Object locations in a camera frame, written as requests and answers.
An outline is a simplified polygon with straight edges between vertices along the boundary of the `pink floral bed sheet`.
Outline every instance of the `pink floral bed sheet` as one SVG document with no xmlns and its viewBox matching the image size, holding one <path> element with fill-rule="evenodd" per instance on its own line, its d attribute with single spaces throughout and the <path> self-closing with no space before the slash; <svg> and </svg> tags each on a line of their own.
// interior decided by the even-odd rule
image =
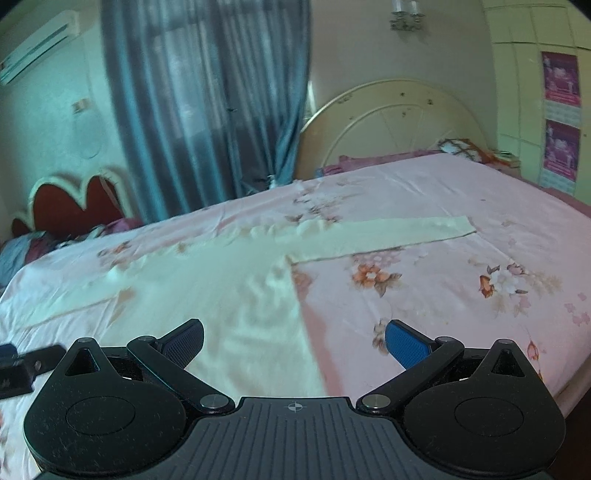
<svg viewBox="0 0 591 480">
<path fill-rule="evenodd" d="M 52 252 L 23 268 L 0 299 L 0 343 L 26 351 L 70 346 L 82 336 L 100 341 L 113 315 L 108 302 L 29 329 L 19 326 L 19 309 L 57 285 L 74 287 L 229 226 L 446 215 L 467 215 L 477 233 L 294 266 L 328 394 L 355 401 L 402 371 L 384 348 L 385 325 L 398 318 L 475 348 L 514 339 L 568 413 L 589 386 L 570 381 L 591 353 L 591 220 L 530 185 L 447 154 L 296 182 Z M 231 265 L 223 268 L 231 274 Z M 46 378 L 36 380 L 36 392 Z M 34 396 L 0 402 L 1 480 L 37 473 L 22 439 Z"/>
</svg>

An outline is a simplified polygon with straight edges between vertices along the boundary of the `cream headboard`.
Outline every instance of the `cream headboard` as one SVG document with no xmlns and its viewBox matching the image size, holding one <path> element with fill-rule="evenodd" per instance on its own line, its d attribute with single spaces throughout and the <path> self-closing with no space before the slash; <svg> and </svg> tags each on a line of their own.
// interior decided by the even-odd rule
<svg viewBox="0 0 591 480">
<path fill-rule="evenodd" d="M 476 119 L 457 99 L 416 80 L 380 80 L 332 100 L 305 125 L 295 177 L 308 180 L 340 155 L 377 157 L 436 148 L 443 138 L 486 141 Z"/>
</svg>

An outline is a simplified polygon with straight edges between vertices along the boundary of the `blue curtain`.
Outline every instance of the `blue curtain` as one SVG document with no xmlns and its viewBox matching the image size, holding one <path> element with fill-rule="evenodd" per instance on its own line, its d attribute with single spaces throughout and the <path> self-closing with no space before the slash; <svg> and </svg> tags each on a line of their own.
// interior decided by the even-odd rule
<svg viewBox="0 0 591 480">
<path fill-rule="evenodd" d="M 309 0 L 103 0 L 102 31 L 143 220 L 291 183 Z"/>
</svg>

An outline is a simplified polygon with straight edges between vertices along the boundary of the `crosshair mark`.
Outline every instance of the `crosshair mark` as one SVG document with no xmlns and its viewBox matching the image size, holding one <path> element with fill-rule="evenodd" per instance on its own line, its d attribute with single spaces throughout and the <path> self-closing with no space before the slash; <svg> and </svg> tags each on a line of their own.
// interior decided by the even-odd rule
<svg viewBox="0 0 591 480">
<path fill-rule="evenodd" d="M 286 408 L 289 408 L 293 413 L 297 413 L 306 407 L 303 406 L 301 403 L 298 403 L 294 400 L 292 403 L 290 403 L 288 406 L 286 406 Z"/>
</svg>

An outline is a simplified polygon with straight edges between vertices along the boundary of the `cream cloth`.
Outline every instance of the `cream cloth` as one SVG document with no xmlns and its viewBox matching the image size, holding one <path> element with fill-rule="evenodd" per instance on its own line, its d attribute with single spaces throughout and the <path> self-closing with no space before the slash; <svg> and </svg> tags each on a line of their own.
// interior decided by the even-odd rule
<svg viewBox="0 0 591 480">
<path fill-rule="evenodd" d="M 466 217 L 380 219 L 243 228 L 180 243 L 120 264 L 37 305 L 30 326 L 118 299 L 102 346 L 160 337 L 190 318 L 205 345 L 187 368 L 238 401 L 242 396 L 312 397 L 326 390 L 291 279 L 291 265 L 474 232 Z"/>
</svg>

